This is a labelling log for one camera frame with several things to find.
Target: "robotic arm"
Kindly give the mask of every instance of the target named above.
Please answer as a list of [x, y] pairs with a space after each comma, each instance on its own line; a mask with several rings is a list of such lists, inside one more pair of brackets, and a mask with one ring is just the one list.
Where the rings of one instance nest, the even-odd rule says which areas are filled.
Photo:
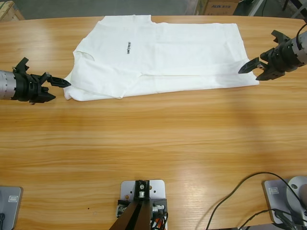
[[262, 54], [260, 58], [267, 62], [263, 63], [259, 57], [246, 63], [239, 73], [249, 73], [253, 69], [259, 68], [264, 70], [256, 80], [267, 81], [279, 78], [285, 75], [285, 72], [292, 72], [300, 66], [307, 64], [307, 32], [302, 33], [294, 38], [289, 38], [281, 32], [274, 30], [272, 35], [275, 37], [274, 42], [278, 46]]
[[48, 81], [52, 86], [65, 88], [71, 84], [61, 78], [55, 78], [49, 73], [42, 76], [27, 74], [29, 69], [26, 66], [27, 58], [23, 58], [19, 64], [13, 68], [13, 72], [0, 70], [0, 99], [29, 101], [31, 104], [49, 102], [56, 98], [48, 93], [49, 88], [42, 84]]

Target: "wood grain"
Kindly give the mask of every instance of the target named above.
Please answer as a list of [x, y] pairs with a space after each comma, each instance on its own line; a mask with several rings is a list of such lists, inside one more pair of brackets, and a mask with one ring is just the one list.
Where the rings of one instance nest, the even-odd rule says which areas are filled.
[[[30, 59], [29, 72], [64, 78], [72, 52], [101, 17], [1, 23], [0, 69]], [[168, 23], [237, 23], [249, 58], [294, 37], [302, 20], [161, 16]], [[0, 184], [22, 186], [16, 229], [108, 229], [120, 183], [163, 179], [169, 229], [201, 230], [210, 208], [245, 176], [306, 175], [306, 67], [259, 86], [92, 102], [0, 101]], [[267, 205], [259, 175], [216, 212], [211, 228], [234, 227]], [[268, 214], [251, 224], [271, 222]]]

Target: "silver cylindrical motor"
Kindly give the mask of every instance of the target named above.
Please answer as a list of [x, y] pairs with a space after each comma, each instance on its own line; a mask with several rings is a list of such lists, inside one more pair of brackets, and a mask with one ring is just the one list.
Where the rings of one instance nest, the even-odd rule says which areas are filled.
[[16, 79], [12, 72], [0, 70], [0, 99], [10, 100], [15, 95]]

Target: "cardboard box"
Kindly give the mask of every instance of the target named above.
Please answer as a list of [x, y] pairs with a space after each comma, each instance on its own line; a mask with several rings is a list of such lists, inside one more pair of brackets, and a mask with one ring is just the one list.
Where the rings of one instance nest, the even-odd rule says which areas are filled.
[[0, 22], [24, 20], [13, 1], [0, 2]]
[[239, 0], [199, 0], [195, 15], [233, 15], [238, 3]]

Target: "white t-shirt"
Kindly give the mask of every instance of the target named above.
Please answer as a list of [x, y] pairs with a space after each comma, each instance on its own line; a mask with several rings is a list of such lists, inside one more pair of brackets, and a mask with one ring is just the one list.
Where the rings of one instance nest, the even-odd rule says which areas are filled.
[[79, 101], [256, 85], [236, 24], [153, 23], [106, 16], [74, 51], [67, 99]]

